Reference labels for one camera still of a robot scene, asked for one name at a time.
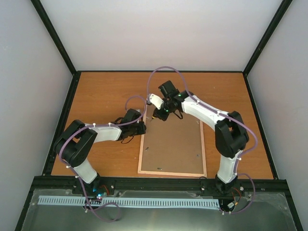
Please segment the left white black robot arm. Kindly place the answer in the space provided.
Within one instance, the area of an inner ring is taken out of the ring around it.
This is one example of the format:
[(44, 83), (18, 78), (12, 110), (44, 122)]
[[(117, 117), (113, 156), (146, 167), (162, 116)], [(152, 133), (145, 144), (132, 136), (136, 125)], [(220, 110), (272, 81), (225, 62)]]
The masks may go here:
[(146, 132), (143, 114), (139, 110), (129, 109), (124, 117), (106, 125), (85, 124), (74, 120), (55, 141), (56, 152), (67, 168), (83, 180), (83, 188), (88, 193), (96, 193), (100, 188), (98, 173), (88, 161), (88, 154), (94, 143), (103, 141), (123, 141), (128, 137), (143, 135)]

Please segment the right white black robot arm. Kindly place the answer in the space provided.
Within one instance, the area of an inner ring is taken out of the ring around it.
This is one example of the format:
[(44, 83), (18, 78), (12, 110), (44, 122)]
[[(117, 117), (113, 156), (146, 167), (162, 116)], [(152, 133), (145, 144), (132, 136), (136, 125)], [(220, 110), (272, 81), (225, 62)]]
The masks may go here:
[(249, 141), (247, 129), (241, 115), (228, 113), (203, 102), (190, 91), (180, 92), (169, 80), (159, 86), (162, 97), (149, 93), (147, 101), (155, 106), (153, 117), (166, 121), (170, 114), (177, 111), (177, 117), (188, 114), (199, 119), (213, 129), (215, 146), (220, 153), (219, 170), (215, 176), (216, 189), (226, 194), (238, 178), (237, 166)]

